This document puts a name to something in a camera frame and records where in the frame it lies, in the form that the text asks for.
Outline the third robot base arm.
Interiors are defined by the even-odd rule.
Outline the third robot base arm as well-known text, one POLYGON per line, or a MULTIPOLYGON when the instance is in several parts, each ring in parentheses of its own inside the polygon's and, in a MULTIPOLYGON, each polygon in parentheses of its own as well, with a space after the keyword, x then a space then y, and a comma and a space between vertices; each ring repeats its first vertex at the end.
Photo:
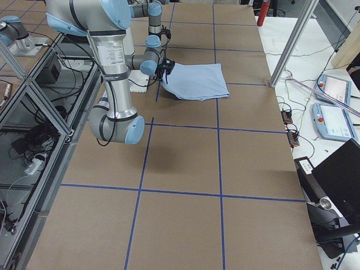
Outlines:
POLYGON ((34 57, 48 44, 45 37, 32 36, 17 16, 1 18, 1 42, 14 56, 34 57))

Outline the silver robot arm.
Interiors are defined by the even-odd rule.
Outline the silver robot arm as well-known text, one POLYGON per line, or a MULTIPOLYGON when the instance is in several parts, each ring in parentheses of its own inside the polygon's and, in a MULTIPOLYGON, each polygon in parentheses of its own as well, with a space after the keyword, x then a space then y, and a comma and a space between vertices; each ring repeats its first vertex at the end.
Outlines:
POLYGON ((128 1, 130 6, 131 17, 148 18, 148 34, 156 35, 160 39, 166 36, 167 41, 171 40, 172 34, 170 29, 161 23, 163 6, 168 5, 170 1, 128 1))
POLYGON ((89 126, 98 141, 137 144, 145 120, 132 105, 129 73, 166 78, 175 63, 167 59, 161 36, 171 38, 162 27, 161 14, 168 1, 46 1, 48 25, 63 34, 87 37, 106 91, 90 112, 89 126), (141 55, 127 55, 131 45, 131 21, 148 17, 146 49, 141 55))

